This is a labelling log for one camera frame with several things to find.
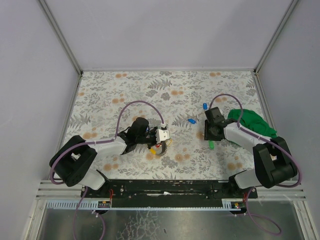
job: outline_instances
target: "green towel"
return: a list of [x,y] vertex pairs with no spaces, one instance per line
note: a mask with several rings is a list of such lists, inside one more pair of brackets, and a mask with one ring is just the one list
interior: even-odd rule
[[[228,119],[238,120],[240,113],[240,109],[233,109],[229,112]],[[247,129],[266,137],[275,138],[277,136],[277,131],[269,127],[269,124],[252,110],[243,109],[243,116],[240,120],[240,124]]]

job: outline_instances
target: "patterned table surface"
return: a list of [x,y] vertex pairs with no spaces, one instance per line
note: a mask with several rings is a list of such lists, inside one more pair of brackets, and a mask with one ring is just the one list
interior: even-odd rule
[[[203,103],[209,105],[221,93],[236,96],[244,108],[263,116],[249,71],[84,72],[64,142],[74,135],[87,141],[114,136],[121,109],[129,102],[144,100],[153,104],[168,124],[173,141],[166,154],[159,157],[138,145],[125,155],[95,159],[93,169],[110,179],[225,180],[253,168],[254,161],[248,151],[227,140],[215,142],[213,150],[203,140]],[[239,108],[230,97],[217,98],[214,106],[225,117]],[[137,103],[124,111],[120,131],[137,117],[148,119],[151,126],[161,122],[151,107]]]

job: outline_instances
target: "metal floor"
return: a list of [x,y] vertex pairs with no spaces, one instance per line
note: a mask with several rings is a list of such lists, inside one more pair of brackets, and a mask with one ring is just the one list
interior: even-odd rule
[[[271,236],[254,225],[249,216],[234,217],[227,211],[120,211],[103,215],[104,240],[303,240],[302,230],[291,202],[250,202],[250,211],[276,221],[282,236]],[[73,239],[74,210],[46,209],[38,240]],[[257,220],[264,228],[277,228]],[[102,233],[101,220],[91,211],[79,211],[76,218],[78,240],[96,240]]]

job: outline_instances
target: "cable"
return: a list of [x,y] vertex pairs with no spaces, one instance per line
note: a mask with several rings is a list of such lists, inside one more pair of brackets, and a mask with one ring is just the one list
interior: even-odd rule
[[[83,199],[85,198],[87,192],[88,192],[88,187],[86,186],[86,187],[85,187],[85,190],[84,190],[84,193],[83,193],[80,201],[79,201],[78,204],[76,205],[75,212],[74,212],[74,215],[73,215],[72,233],[73,233],[73,239],[74,239],[74,240],[77,240],[77,238],[76,238],[76,229],[75,229],[77,211],[78,211],[78,208],[80,207],[81,202],[82,202]],[[101,221],[102,221],[102,234],[101,234],[101,237],[99,238],[99,240],[102,240],[102,239],[104,238],[104,235],[105,235],[105,232],[106,232],[106,224],[105,224],[105,221],[104,221],[103,217],[102,217],[100,214],[97,213],[97,216],[98,216],[98,217],[101,219]]]
[[57,159],[56,159],[56,160],[54,161],[54,163],[52,164],[52,167],[51,167],[51,169],[50,169],[50,174],[49,174],[51,182],[52,182],[53,184],[55,184],[55,185],[61,185],[61,184],[64,183],[63,181],[55,181],[55,179],[54,179],[55,167],[57,166],[58,162],[59,162],[67,153],[69,153],[69,152],[72,151],[73,149],[76,149],[76,148],[81,147],[81,146],[84,146],[84,145],[107,144],[107,143],[112,143],[112,142],[114,142],[115,139],[117,138],[117,135],[118,135],[119,124],[120,124],[120,119],[121,119],[122,114],[124,113],[124,111],[126,110],[127,107],[129,107],[129,106],[132,105],[132,104],[136,104],[136,103],[143,103],[143,104],[147,104],[147,105],[149,105],[150,107],[152,107],[152,108],[158,113],[158,115],[160,116],[162,123],[163,123],[163,124],[165,123],[164,118],[162,117],[162,115],[161,115],[161,113],[159,112],[159,110],[156,109],[156,107],[153,106],[151,103],[148,103],[148,102],[142,101],[142,100],[137,100],[137,101],[129,102],[127,105],[124,106],[124,108],[121,110],[121,112],[120,112],[120,114],[119,114],[118,121],[117,121],[117,123],[116,123],[114,138],[113,138],[113,139],[109,139],[109,140],[101,140],[101,141],[86,141],[86,142],[78,143],[78,144],[76,144],[76,145],[68,148],[67,150],[65,150],[63,153],[61,153],[60,156],[57,157]]
[[[295,164],[295,166],[296,166],[296,168],[297,168],[297,171],[298,171],[298,174],[299,174],[299,175],[298,175],[298,180],[297,180],[297,182],[296,182],[295,184],[293,184],[293,185],[278,184],[278,186],[283,187],[283,188],[294,188],[294,187],[298,186],[298,185],[301,183],[301,180],[302,180],[302,171],[301,171],[300,166],[299,166],[299,164],[297,163],[297,161],[293,158],[293,156],[291,156],[286,150],[284,150],[284,149],[283,149],[282,147],[280,147],[279,145],[277,145],[277,144],[275,144],[274,142],[272,142],[272,141],[270,141],[270,140],[268,140],[268,139],[265,139],[264,137],[258,136],[257,134],[252,133],[252,132],[246,130],[245,128],[241,127],[240,120],[241,120],[241,118],[242,118],[242,116],[243,116],[243,114],[244,114],[244,109],[243,109],[243,107],[242,107],[241,102],[240,102],[235,96],[233,96],[233,95],[231,95],[231,94],[228,94],[228,93],[219,94],[219,95],[215,96],[215,97],[212,99],[212,101],[211,101],[211,103],[210,103],[210,106],[209,106],[209,109],[211,109],[211,107],[212,107],[215,99],[218,98],[218,97],[220,97],[220,96],[229,96],[229,97],[232,97],[232,98],[235,99],[235,100],[237,101],[237,103],[239,104],[240,109],[241,109],[241,113],[240,113],[240,116],[239,116],[239,118],[238,118],[238,120],[237,120],[237,122],[236,122],[236,125],[238,126],[238,128],[239,128],[241,131],[243,131],[243,132],[245,132],[245,133],[247,133],[247,134],[249,134],[249,135],[251,135],[251,136],[253,136],[253,137],[257,138],[257,139],[260,139],[260,140],[262,140],[262,141],[264,141],[264,142],[266,142],[266,143],[268,143],[268,144],[271,144],[272,146],[274,146],[275,148],[277,148],[277,149],[279,149],[281,152],[283,152],[283,153],[284,153],[288,158],[290,158],[290,160]],[[253,223],[254,223],[258,228],[260,228],[261,230],[263,230],[264,232],[266,232],[266,233],[268,233],[268,234],[270,234],[270,235],[273,235],[273,236],[280,236],[280,235],[282,235],[283,232],[282,232],[281,227],[280,227],[275,221],[273,221],[271,218],[269,218],[269,217],[267,217],[267,216],[259,215],[259,214],[250,213],[249,208],[248,208],[248,198],[249,198],[249,195],[250,195],[250,193],[252,192],[253,189],[254,189],[253,187],[250,188],[250,190],[249,190],[249,192],[247,193],[246,198],[245,198],[245,207],[246,207],[247,214],[249,215],[249,217],[251,218],[251,220],[253,221]],[[259,224],[254,220],[253,217],[265,219],[265,220],[273,223],[273,224],[279,229],[279,232],[277,233],[277,232],[272,232],[272,231],[266,230],[266,229],[263,228],[261,225],[259,225]]]

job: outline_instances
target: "blue object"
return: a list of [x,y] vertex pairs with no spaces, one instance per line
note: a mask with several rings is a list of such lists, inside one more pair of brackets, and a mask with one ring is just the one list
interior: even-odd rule
[[192,123],[192,124],[196,124],[196,123],[197,123],[196,120],[193,120],[192,118],[189,118],[188,121],[189,121],[190,123]]

